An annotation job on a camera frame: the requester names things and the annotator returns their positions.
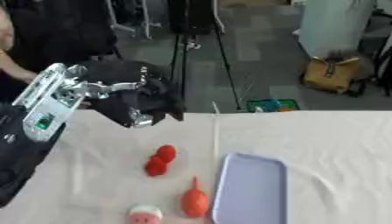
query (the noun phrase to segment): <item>white table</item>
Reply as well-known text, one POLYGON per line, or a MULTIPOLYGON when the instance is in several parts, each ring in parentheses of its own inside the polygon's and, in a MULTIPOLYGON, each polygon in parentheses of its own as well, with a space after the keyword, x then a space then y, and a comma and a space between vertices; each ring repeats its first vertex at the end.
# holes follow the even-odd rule
POLYGON ((0 221, 125 223, 127 210, 144 203, 163 210, 164 224, 210 223, 185 218, 179 197, 192 175, 213 196, 221 156, 235 151, 287 164, 290 224, 392 220, 392 112, 187 114, 184 122, 124 129, 79 111, 0 221), (143 165, 161 144, 180 154, 166 176, 149 178, 143 165))

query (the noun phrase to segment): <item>robotic hand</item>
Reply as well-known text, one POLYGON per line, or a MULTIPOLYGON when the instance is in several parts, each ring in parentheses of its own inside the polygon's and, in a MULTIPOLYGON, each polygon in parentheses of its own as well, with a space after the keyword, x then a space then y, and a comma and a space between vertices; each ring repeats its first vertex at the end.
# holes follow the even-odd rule
POLYGON ((127 128, 153 125, 166 113, 183 119, 174 87, 153 65, 92 63, 89 71, 51 65, 11 105, 0 104, 0 207, 25 185, 83 101, 127 128))

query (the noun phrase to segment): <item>black glove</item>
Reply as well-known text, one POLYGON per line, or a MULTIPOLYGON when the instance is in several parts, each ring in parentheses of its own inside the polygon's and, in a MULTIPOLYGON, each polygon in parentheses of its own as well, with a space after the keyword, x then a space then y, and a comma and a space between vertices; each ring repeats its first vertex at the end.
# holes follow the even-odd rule
POLYGON ((26 115, 24 107, 0 104, 0 207, 22 189, 65 128, 63 125, 49 142, 33 142, 23 131, 26 115))
POLYGON ((166 114, 182 121, 184 106, 177 88, 164 75, 161 67, 140 61, 90 61, 85 79, 89 82, 101 81, 105 85, 121 82, 138 82, 141 68, 147 67, 147 84, 138 90, 125 90, 110 95, 108 99, 91 100, 91 109, 102 113, 109 119, 130 127, 130 108, 138 109, 142 114, 153 116, 153 124, 165 118, 166 114))

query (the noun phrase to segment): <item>gray floor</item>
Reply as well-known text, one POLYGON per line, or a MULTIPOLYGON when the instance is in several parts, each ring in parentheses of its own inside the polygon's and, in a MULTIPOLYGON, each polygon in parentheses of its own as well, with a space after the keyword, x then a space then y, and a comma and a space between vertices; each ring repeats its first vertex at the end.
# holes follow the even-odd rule
MULTIPOLYGON (((298 76, 307 57, 291 34, 301 21, 301 11, 291 6, 237 5, 221 10, 227 27, 223 37, 242 106, 248 100, 291 98, 301 109, 381 110, 392 109, 392 99, 376 87, 361 98, 328 94, 302 87, 298 76)), ((172 58, 173 36, 155 29, 154 39, 132 38, 119 33, 119 47, 127 59, 168 66, 172 58)), ((222 113, 235 112, 228 77, 213 35, 201 37, 202 48, 190 52, 186 88, 188 112, 214 112, 215 102, 222 113)))

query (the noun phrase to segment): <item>plastic tray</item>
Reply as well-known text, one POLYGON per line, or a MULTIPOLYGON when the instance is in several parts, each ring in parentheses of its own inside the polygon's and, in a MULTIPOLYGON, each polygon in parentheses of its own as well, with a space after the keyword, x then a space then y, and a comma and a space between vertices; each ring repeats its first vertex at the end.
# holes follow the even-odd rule
POLYGON ((287 171, 282 162, 229 154, 220 174, 215 224, 286 224, 287 171))

